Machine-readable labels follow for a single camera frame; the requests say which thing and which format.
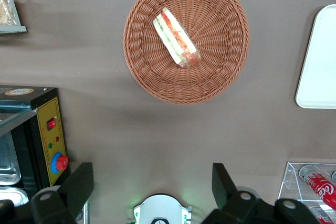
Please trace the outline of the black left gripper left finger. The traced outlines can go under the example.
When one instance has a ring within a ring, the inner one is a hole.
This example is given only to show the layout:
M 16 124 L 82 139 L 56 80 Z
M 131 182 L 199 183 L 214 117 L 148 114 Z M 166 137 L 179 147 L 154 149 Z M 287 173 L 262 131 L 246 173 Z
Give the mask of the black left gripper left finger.
M 57 192 L 72 216 L 78 216 L 94 189 L 93 165 L 81 163 Z

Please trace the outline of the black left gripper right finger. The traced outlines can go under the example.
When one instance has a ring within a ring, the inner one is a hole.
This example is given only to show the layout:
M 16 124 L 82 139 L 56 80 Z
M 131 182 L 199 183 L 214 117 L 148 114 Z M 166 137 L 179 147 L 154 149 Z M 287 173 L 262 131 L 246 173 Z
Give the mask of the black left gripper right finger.
M 213 164 L 212 192 L 218 209 L 222 209 L 237 192 L 236 185 L 222 163 Z

